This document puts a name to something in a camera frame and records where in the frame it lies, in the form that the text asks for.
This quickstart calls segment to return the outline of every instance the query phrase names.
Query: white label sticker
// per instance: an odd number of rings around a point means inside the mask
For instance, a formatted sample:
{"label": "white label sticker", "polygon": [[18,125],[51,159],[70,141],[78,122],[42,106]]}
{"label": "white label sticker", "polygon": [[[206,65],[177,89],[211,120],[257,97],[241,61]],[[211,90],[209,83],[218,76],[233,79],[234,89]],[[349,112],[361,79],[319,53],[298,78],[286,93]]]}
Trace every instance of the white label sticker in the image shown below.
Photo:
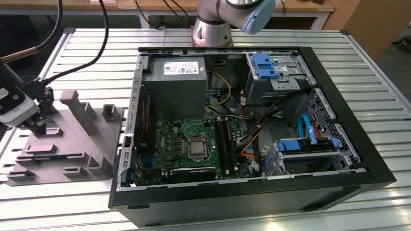
{"label": "white label sticker", "polygon": [[165,75],[199,74],[199,62],[170,62],[165,64]]}
{"label": "white label sticker", "polygon": [[243,106],[246,106],[246,103],[247,103],[247,98],[246,98],[246,97],[242,97],[242,98],[241,98],[241,104],[242,104]]}
{"label": "white label sticker", "polygon": [[259,172],[259,164],[255,161],[253,161],[251,167]]}
{"label": "white label sticker", "polygon": [[8,96],[8,90],[6,88],[0,89],[0,99],[3,99],[6,96]]}
{"label": "white label sticker", "polygon": [[119,6],[119,9],[135,9],[135,6]]}
{"label": "white label sticker", "polygon": [[327,9],[327,8],[325,8],[325,9],[319,9],[319,11],[333,12],[334,9]]}
{"label": "white label sticker", "polygon": [[287,68],[285,66],[277,66],[275,68],[278,71],[287,71]]}

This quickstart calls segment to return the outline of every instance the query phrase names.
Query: floor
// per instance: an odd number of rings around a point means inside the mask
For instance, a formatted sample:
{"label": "floor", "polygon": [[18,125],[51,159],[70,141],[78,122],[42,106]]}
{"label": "floor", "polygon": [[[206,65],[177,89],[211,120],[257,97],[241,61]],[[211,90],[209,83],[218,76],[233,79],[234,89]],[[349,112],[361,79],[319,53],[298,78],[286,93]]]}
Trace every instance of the floor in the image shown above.
{"label": "floor", "polygon": [[[39,33],[38,41],[30,41],[30,45],[35,45],[48,35],[52,25],[50,24],[44,16],[31,16],[35,28]],[[185,18],[185,21],[175,16],[171,18],[151,17],[153,25],[157,27],[189,27],[190,20]],[[137,16],[110,16],[110,27],[111,28],[139,28],[139,18]],[[105,26],[102,16],[64,16],[62,28],[67,27],[83,27],[83,28],[102,28]],[[59,36],[54,40],[52,44],[42,51],[42,53],[34,56],[34,64],[22,70],[18,70],[18,74],[24,79],[36,77],[40,73],[43,65],[48,59],[50,53],[52,52],[54,46],[58,43]],[[377,63],[390,77],[399,90],[403,92],[407,99],[411,101],[411,51],[401,50],[397,45],[393,45],[386,51],[381,60]]]}

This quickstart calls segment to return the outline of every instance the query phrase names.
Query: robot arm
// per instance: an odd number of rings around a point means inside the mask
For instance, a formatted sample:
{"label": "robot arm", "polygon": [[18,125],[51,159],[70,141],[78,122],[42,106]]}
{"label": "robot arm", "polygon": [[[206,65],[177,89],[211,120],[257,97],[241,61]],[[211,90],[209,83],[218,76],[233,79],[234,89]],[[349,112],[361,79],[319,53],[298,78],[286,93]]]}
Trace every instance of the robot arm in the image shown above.
{"label": "robot arm", "polygon": [[233,44],[231,26],[257,34],[266,26],[281,0],[199,0],[198,21],[193,30],[195,46]]}

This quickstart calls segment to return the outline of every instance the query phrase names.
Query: power supply label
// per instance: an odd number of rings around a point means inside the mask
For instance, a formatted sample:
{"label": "power supply label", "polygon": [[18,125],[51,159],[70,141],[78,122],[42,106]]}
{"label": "power supply label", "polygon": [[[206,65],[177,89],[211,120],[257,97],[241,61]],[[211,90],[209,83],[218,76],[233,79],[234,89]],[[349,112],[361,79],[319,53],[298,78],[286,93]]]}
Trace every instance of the power supply label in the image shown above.
{"label": "power supply label", "polygon": [[199,62],[169,62],[165,64],[165,75],[199,74]]}

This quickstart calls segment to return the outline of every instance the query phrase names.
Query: desk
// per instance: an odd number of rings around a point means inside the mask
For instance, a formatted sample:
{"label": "desk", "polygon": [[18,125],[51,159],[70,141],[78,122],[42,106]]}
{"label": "desk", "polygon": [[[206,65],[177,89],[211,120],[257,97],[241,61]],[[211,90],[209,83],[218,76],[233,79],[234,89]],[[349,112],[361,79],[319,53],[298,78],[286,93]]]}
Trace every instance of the desk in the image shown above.
{"label": "desk", "polygon": [[[163,0],[138,0],[146,17],[151,15],[174,15]],[[197,15],[198,0],[177,0],[190,15]],[[334,5],[326,1],[323,5],[307,0],[286,0],[287,17],[315,18],[311,29],[323,29],[330,13],[335,11]],[[178,14],[185,15],[181,9],[170,2]],[[118,0],[118,3],[106,4],[110,15],[139,15],[133,0]],[[282,4],[275,8],[274,17],[282,16]],[[2,0],[0,14],[56,15],[56,0]],[[66,15],[101,15],[99,5],[91,5],[88,0],[64,0]],[[150,28],[141,15],[142,28]]]}
{"label": "desk", "polygon": [[[51,77],[94,59],[103,35],[103,29],[76,29],[63,34],[40,77]],[[173,230],[407,229],[411,225],[411,106],[353,37],[339,31],[263,30],[250,36],[234,30],[233,38],[235,46],[313,47],[398,182],[326,211],[179,225]],[[90,102],[94,108],[107,103],[129,107],[138,48],[190,45],[189,29],[113,29],[98,63],[51,84],[56,98],[63,90],[78,90],[80,101]],[[64,107],[59,101],[54,105],[58,109]],[[30,131],[14,129],[0,143],[0,230],[135,229],[125,216],[107,208],[111,180],[19,187],[6,184],[28,134]]]}

